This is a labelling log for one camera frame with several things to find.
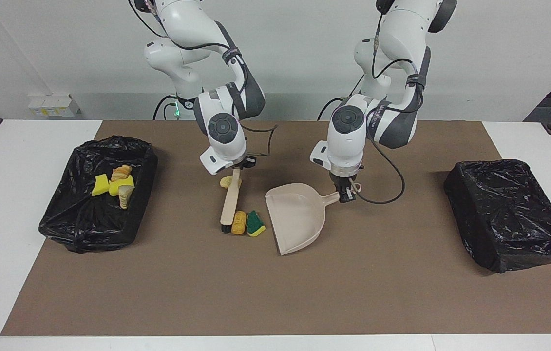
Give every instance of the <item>green object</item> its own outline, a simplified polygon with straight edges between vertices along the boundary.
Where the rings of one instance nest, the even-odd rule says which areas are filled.
[[[247,234],[250,237],[257,237],[265,230],[265,224],[260,220],[256,211],[247,214]]]

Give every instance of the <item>white table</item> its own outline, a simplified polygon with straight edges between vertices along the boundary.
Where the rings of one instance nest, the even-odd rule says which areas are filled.
[[[501,156],[527,162],[551,201],[551,136],[539,124],[484,124]],[[99,120],[6,120],[0,127],[0,332],[44,242],[37,225],[71,150],[93,139],[100,125]],[[6,180],[18,174],[26,177]],[[551,335],[0,337],[0,350],[46,349],[548,351]]]

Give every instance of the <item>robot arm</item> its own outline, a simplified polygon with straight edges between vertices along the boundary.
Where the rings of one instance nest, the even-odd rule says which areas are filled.
[[[329,170],[340,202],[355,200],[350,180],[355,180],[361,169],[367,137],[391,149],[407,145],[413,137],[431,59],[425,37],[438,14],[442,14],[444,24],[448,21],[455,4],[456,0],[378,1],[378,9],[386,16],[378,36],[381,55],[376,65],[396,61],[394,64],[406,72],[407,82],[401,102],[387,101],[390,78],[372,73],[375,43],[366,39],[356,46],[356,62],[364,71],[360,94],[334,111],[327,142],[319,142],[310,156],[311,161]],[[446,8],[440,10],[444,6],[451,7],[448,14]]]
[[[168,67],[160,71],[172,78],[176,89],[182,89],[182,93],[180,89],[178,91],[179,97],[187,100],[197,94],[194,103],[189,100],[190,104],[184,107],[192,107],[197,124],[210,142],[210,147],[200,156],[202,164],[211,174],[227,167],[243,166],[247,152],[240,120],[257,116],[264,108],[265,99],[238,47],[223,25],[204,13],[198,0],[146,0],[144,3],[169,37],[169,42],[154,42],[153,46],[164,49],[167,45],[167,51],[175,52],[167,54],[175,57],[174,63],[169,64],[174,69]],[[197,78],[190,78],[194,73],[184,64],[205,58],[204,50],[222,55],[224,63],[235,73],[234,82],[211,91],[201,91]],[[146,47],[148,55],[150,63],[156,61],[152,59],[155,56],[153,49]]]

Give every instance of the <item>black plastic bag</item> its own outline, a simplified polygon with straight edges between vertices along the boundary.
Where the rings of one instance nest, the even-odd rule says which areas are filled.
[[[476,263],[498,273],[551,263],[551,204],[527,164],[460,162],[444,191]]]
[[[39,232],[75,253],[111,251],[131,244],[148,205],[158,158],[152,145],[113,136],[74,149],[61,182],[39,223]],[[110,194],[92,197],[95,176],[128,164],[135,189],[128,209]]]

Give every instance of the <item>gray wall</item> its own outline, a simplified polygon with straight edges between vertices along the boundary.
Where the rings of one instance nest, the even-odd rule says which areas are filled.
[[[268,119],[313,118],[328,98],[348,93],[361,73],[355,43],[373,35],[378,18],[373,0],[202,6],[242,49],[268,94]],[[52,91],[76,97],[85,118],[149,118],[172,91],[146,64],[143,47],[154,37],[124,0],[0,0],[0,27]],[[551,90],[549,0],[459,0],[446,29],[428,41],[420,118],[523,120]],[[43,87],[9,47],[0,39],[0,116],[28,118],[28,94]],[[232,78],[215,55],[195,67],[206,88]]]

